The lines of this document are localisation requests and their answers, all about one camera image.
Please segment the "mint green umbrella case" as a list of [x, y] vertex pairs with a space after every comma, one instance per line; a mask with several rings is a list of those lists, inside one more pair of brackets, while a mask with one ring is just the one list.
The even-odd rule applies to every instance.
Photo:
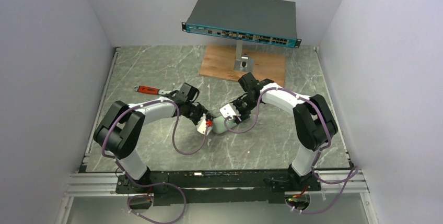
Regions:
[[[225, 126], [225, 119], [223, 118], [223, 116], [219, 116], [216, 117], [212, 120], [212, 132], [215, 134], [222, 134], [226, 131], [228, 131], [228, 129]], [[227, 120], [226, 121], [226, 125], [229, 128], [233, 128], [235, 126], [238, 125], [238, 123], [235, 120]]]

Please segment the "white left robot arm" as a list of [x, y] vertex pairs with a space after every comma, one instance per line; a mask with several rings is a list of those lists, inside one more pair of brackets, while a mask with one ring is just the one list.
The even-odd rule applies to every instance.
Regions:
[[214, 116], [197, 102], [200, 91], [188, 83], [179, 90], [158, 92], [156, 100], [126, 104], [115, 101], [96, 127], [93, 140], [102, 155], [111, 158], [136, 183], [151, 183], [151, 171], [136, 151], [143, 126], [161, 119], [183, 116], [204, 136], [212, 129]]

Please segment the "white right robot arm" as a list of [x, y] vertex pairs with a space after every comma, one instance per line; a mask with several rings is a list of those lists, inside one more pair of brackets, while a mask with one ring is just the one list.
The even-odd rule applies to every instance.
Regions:
[[321, 95], [300, 95], [270, 79], [259, 81], [252, 73], [241, 76], [238, 83], [245, 93], [229, 104], [231, 111], [225, 117], [224, 124], [239, 124], [248, 119], [251, 111], [258, 109], [262, 103], [291, 114], [301, 146], [288, 167], [289, 179], [301, 183], [312, 177], [321, 150], [330, 144], [338, 132], [337, 123], [325, 98]]

